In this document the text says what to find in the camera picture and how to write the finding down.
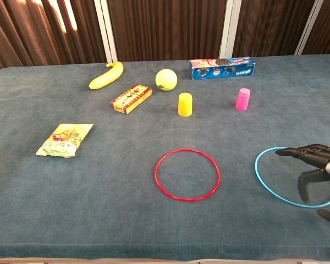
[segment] yellow banana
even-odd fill
[[[112,83],[119,78],[123,72],[123,65],[121,62],[108,63],[106,67],[112,68],[90,82],[89,88],[91,90],[97,90]]]

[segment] small cardboard box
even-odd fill
[[[136,84],[111,102],[112,108],[124,114],[129,114],[134,108],[151,96],[153,90],[149,87]]]
[[[250,76],[255,62],[250,57],[227,59],[193,59],[189,63],[192,80]]]

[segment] tennis ball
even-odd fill
[[[177,75],[173,70],[162,69],[156,74],[155,83],[160,90],[170,91],[177,84]]]

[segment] robotic arm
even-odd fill
[[[310,195],[308,192],[309,183],[330,182],[330,147],[314,144],[299,148],[285,148],[275,152],[280,156],[291,156],[298,158],[305,163],[315,166],[318,169],[309,172],[302,172],[298,177],[298,191],[303,202],[308,203]],[[318,215],[330,221],[330,211],[321,209]]]

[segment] plastic packet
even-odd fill
[[[38,149],[38,156],[72,158],[93,124],[60,124]]]

